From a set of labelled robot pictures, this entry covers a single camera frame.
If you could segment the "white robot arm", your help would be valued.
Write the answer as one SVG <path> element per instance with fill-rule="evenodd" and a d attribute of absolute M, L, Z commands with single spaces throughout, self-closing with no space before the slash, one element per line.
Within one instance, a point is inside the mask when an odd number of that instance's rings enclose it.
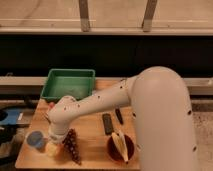
<path fill-rule="evenodd" d="M 49 137 L 60 143 L 83 115 L 130 106 L 142 171 L 200 171 L 188 88 L 175 71 L 150 67 L 76 101 L 62 97 L 48 112 Z"/>

